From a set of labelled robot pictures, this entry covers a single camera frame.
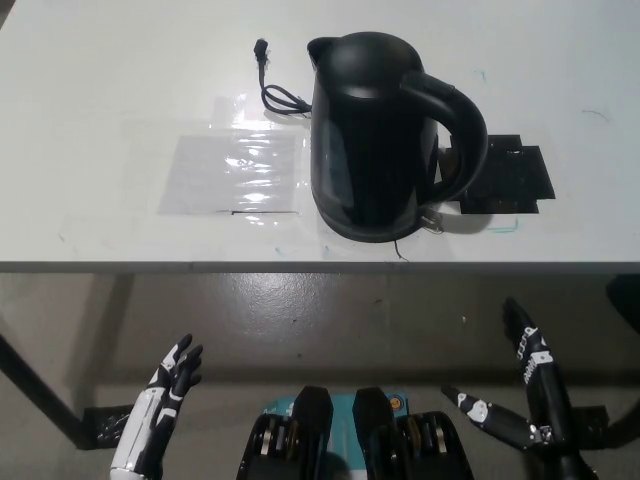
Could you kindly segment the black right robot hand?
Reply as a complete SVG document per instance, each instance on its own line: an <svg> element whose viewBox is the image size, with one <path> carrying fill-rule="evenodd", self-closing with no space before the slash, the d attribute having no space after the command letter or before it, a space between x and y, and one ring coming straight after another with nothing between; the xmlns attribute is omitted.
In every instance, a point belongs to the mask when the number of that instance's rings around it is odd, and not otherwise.
<svg viewBox="0 0 640 480"><path fill-rule="evenodd" d="M581 456L570 398L541 330L511 297L503 303L502 320L515 350L531 417L453 386L443 386L442 394L476 428L537 458L545 479L596 479L597 473Z"/></svg>

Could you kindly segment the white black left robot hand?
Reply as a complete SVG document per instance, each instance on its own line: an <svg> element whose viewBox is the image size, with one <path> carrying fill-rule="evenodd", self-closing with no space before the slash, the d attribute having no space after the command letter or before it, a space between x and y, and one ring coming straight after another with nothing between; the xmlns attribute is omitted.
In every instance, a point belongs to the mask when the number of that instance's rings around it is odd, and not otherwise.
<svg viewBox="0 0 640 480"><path fill-rule="evenodd" d="M138 395L113 456L111 479L160 479L183 401L201 380L203 347L185 335L169 350Z"/></svg>

